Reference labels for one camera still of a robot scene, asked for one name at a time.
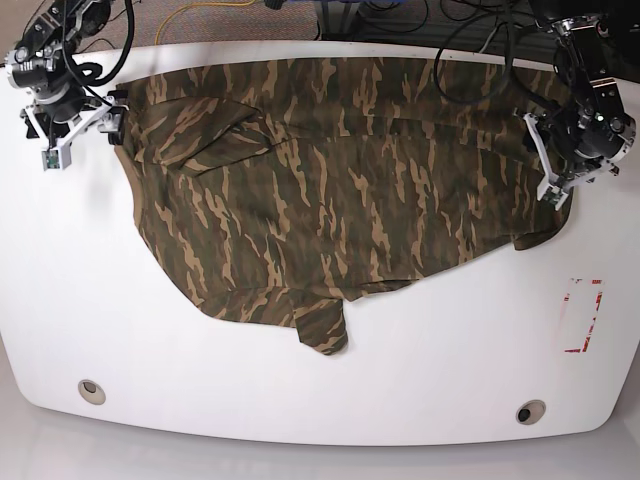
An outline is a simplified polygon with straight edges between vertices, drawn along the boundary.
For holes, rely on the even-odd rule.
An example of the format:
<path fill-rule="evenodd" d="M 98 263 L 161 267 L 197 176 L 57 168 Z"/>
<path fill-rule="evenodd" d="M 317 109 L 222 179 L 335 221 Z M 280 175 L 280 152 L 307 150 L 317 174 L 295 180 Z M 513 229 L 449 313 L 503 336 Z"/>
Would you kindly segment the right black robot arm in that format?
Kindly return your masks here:
<path fill-rule="evenodd" d="M 32 95 L 20 116 L 27 137 L 43 141 L 47 159 L 62 159 L 72 138 L 98 124 L 112 143 L 121 140 L 122 92 L 96 89 L 110 83 L 123 68 L 135 36 L 134 3 L 124 3 L 127 33 L 120 57 L 107 73 L 94 62 L 74 59 L 83 40 L 98 35 L 111 20 L 111 1 L 53 1 L 36 13 L 22 38 L 3 61 L 9 84 Z"/>

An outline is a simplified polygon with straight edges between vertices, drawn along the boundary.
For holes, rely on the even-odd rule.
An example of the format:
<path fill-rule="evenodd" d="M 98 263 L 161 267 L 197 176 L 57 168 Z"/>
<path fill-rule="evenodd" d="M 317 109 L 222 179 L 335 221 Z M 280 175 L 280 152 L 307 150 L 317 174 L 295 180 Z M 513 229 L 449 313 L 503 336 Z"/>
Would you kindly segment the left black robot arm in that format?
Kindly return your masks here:
<path fill-rule="evenodd" d="M 574 187 L 607 172 L 632 149 L 636 121 L 625 112 L 605 47 L 623 52 L 639 22 L 633 1 L 531 1 L 538 29 L 555 36 L 553 67 L 569 89 L 564 104 L 548 100 L 511 80 L 544 109 L 523 113 L 524 144 L 536 150 L 544 177 L 537 199 L 559 209 Z"/>

